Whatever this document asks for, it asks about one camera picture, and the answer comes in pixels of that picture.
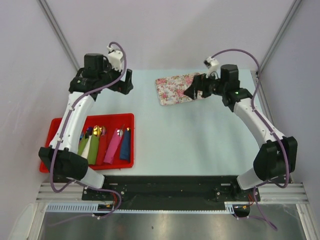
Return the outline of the floral tray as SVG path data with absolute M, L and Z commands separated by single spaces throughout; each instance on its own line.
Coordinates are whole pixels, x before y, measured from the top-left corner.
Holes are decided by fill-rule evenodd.
M 158 100 L 161 106 L 171 106 L 193 102 L 184 95 L 184 91 L 191 86 L 193 78 L 199 72 L 162 77 L 155 80 Z

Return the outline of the pink paper napkin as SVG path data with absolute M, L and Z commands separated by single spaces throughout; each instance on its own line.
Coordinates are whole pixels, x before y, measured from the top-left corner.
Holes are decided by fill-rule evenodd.
M 112 164 L 114 161 L 114 157 L 116 154 L 116 151 L 121 143 L 122 137 L 123 137 L 123 129 L 116 128 L 113 132 L 113 135 L 111 137 L 111 140 L 109 142 L 109 145 L 107 147 L 103 162 L 105 164 Z

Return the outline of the silver knife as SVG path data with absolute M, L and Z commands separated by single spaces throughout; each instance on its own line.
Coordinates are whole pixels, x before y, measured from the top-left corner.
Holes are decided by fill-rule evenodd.
M 123 134 L 124 134 L 124 128 L 125 128 L 125 124 L 123 124 L 123 125 L 120 127 L 120 129 L 118 130 L 118 135 L 119 135 L 120 137 L 122 137 Z

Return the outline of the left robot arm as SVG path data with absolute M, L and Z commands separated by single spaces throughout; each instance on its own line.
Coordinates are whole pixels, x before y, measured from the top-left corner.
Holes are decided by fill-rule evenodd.
M 93 188 L 100 200 L 110 196 L 103 174 L 90 168 L 87 159 L 78 154 L 80 136 L 88 112 L 103 89 L 127 95 L 132 89 L 132 70 L 127 68 L 122 50 L 109 50 L 107 55 L 87 53 L 69 85 L 66 110 L 48 147 L 41 147 L 38 156 L 50 177 L 62 176 Z

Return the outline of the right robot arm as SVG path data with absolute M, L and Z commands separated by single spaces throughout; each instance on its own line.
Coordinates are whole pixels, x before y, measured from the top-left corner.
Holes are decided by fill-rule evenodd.
M 237 184 L 230 188 L 231 196 L 242 201 L 249 189 L 284 176 L 289 183 L 290 174 L 296 168 L 298 142 L 286 137 L 254 105 L 253 95 L 240 86 L 239 69 L 235 64 L 211 64 L 208 72 L 196 74 L 183 94 L 192 100 L 211 95 L 221 96 L 224 106 L 237 115 L 255 138 L 259 151 L 253 167 L 237 177 Z

